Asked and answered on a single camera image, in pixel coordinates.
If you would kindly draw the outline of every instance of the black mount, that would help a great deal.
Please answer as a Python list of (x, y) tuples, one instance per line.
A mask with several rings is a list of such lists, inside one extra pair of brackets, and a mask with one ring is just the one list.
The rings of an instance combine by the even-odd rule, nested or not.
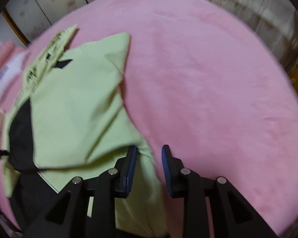
[[(33, 221), (23, 238), (115, 238), (114, 198), (127, 198), (132, 186), (137, 148), (128, 149), (115, 167), (98, 177), (74, 177), (58, 194), (56, 201)], [(89, 198), (94, 197), (92, 225), (86, 234)]]
[(226, 178), (211, 180), (184, 168), (168, 145), (162, 147), (162, 162), (170, 196), (184, 198), (183, 238), (209, 238), (206, 197), (215, 238), (278, 237)]

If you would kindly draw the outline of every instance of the light green shirt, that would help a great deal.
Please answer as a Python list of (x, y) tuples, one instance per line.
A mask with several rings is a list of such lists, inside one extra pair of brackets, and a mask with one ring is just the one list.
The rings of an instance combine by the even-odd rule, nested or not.
[[(9, 129), (23, 103), (31, 100), (34, 163), (42, 178), (59, 192), (73, 177), (89, 179), (112, 168), (129, 145), (139, 149), (132, 191), (115, 199), (116, 227), (144, 237), (166, 234), (161, 183), (152, 152), (123, 107), (119, 84), (129, 49), (128, 33), (89, 42), (64, 52), (76, 26), (61, 31), (25, 71), (22, 93), (6, 117)], [(57, 61), (72, 60), (63, 69)], [(18, 173), (4, 164), (7, 195)]]

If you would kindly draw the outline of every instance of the black clamp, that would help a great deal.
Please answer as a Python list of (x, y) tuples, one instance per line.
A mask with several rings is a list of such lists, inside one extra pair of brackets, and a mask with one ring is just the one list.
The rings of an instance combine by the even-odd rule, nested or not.
[(277, 238), (278, 236), (224, 177), (201, 177), (172, 157), (168, 145), (162, 147), (162, 163), (168, 193), (184, 198), (183, 238), (209, 238), (205, 197), (209, 197), (215, 238)]
[(128, 149), (115, 167), (98, 177), (83, 180), (74, 177), (58, 194), (56, 201), (43, 210), (23, 234), (23, 238), (85, 237), (90, 197), (94, 197), (92, 225), (88, 237), (115, 237), (115, 200), (127, 198), (132, 187), (137, 147)]

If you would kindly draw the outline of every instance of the beige curtain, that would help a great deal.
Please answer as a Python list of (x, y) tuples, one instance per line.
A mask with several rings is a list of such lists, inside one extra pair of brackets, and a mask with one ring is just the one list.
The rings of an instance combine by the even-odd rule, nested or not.
[(244, 21), (280, 63), (291, 70), (298, 58), (298, 12), (289, 0), (209, 0)]

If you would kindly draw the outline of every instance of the metal rivet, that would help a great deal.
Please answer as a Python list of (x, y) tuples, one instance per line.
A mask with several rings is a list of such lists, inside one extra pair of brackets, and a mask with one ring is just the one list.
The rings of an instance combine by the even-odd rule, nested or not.
[(118, 173), (118, 170), (117, 170), (116, 168), (110, 168), (110, 169), (108, 170), (108, 173), (109, 173), (111, 176), (113, 176), (113, 175), (115, 175), (116, 173)]
[(191, 170), (190, 169), (188, 169), (188, 168), (182, 168), (181, 169), (181, 173), (183, 174), (183, 175), (188, 175), (189, 173), (191, 173)]
[(226, 179), (224, 177), (219, 177), (217, 178), (218, 183), (220, 184), (225, 184), (226, 183)]
[(78, 177), (78, 176), (76, 176), (76, 177), (74, 177), (73, 179), (72, 179), (72, 183), (73, 184), (78, 184), (78, 183), (80, 183), (82, 181), (82, 178), (81, 177)]

